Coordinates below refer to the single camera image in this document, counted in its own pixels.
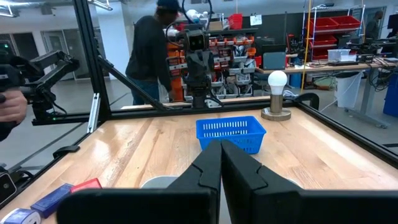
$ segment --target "lamp base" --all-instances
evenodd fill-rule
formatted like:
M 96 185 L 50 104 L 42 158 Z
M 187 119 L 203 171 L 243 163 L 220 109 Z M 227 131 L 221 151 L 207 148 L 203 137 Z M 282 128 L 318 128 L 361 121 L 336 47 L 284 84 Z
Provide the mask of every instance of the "lamp base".
M 286 121 L 292 117 L 292 112 L 287 108 L 282 108 L 280 113 L 272 113 L 270 108 L 261 110 L 261 117 L 270 121 Z

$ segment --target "red block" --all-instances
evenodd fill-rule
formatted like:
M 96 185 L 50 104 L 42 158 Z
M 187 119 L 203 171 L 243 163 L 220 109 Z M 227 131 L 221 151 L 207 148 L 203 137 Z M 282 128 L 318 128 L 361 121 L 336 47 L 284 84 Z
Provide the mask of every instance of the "red block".
M 81 183 L 79 185 L 72 187 L 70 189 L 70 192 L 74 193 L 76 191 L 84 190 L 84 189 L 102 189 L 102 186 L 101 186 L 100 182 L 98 181 L 98 179 L 94 178 L 94 179 L 88 180 L 84 183 Z

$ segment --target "blue basket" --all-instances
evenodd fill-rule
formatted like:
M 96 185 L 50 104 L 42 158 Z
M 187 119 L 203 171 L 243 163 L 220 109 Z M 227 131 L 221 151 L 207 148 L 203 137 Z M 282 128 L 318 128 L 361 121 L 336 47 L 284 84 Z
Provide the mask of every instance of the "blue basket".
M 253 116 L 197 120 L 197 139 L 201 149 L 206 149 L 212 140 L 229 140 L 248 154 L 260 151 L 266 130 Z

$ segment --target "white light bulb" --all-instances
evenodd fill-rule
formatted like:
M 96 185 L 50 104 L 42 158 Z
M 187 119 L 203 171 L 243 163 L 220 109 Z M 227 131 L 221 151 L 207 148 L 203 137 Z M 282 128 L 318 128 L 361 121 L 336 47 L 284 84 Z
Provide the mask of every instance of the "white light bulb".
M 268 76 L 268 84 L 272 95 L 281 95 L 287 83 L 287 75 L 282 71 L 273 71 Z

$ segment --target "gray floor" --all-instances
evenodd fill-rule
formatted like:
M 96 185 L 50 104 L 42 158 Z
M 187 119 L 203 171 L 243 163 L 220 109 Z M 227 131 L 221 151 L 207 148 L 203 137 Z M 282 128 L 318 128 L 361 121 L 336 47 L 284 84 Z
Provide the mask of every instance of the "gray floor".
M 356 107 L 362 102 L 365 80 L 361 81 Z M 109 102 L 113 110 L 132 102 L 131 92 L 118 80 L 107 80 Z M 89 81 L 64 81 L 55 85 L 52 91 L 57 96 L 57 103 L 69 113 L 89 112 L 93 89 Z M 333 91 L 308 90 L 320 96 L 320 108 L 333 101 Z M 376 93 L 373 110 L 370 114 L 391 124 L 388 129 L 381 129 L 350 116 L 344 109 L 336 105 L 328 107 L 324 113 L 350 127 L 352 130 L 376 141 L 379 144 L 398 143 L 398 118 L 382 113 L 385 91 Z M 60 147 L 73 144 L 86 132 L 86 124 L 59 124 L 51 126 L 33 126 L 34 115 L 29 108 L 25 121 L 13 130 L 11 135 L 0 143 L 0 162 L 7 168 L 18 165 L 28 167 L 35 172 L 52 160 L 52 153 Z

